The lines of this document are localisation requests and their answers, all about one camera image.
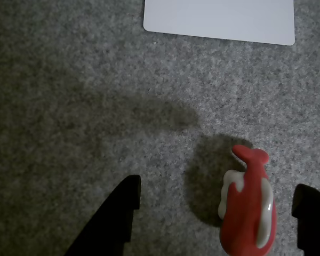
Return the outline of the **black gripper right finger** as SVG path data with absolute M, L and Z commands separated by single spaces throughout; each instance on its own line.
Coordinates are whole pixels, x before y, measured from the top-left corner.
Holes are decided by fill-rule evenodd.
M 320 255 L 320 191 L 298 184 L 291 213 L 298 220 L 297 247 L 304 255 Z

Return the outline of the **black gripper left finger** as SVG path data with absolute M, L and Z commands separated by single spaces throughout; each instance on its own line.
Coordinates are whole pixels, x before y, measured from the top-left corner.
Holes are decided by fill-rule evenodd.
M 123 255 L 140 208 L 141 177 L 123 179 L 98 208 L 65 255 Z

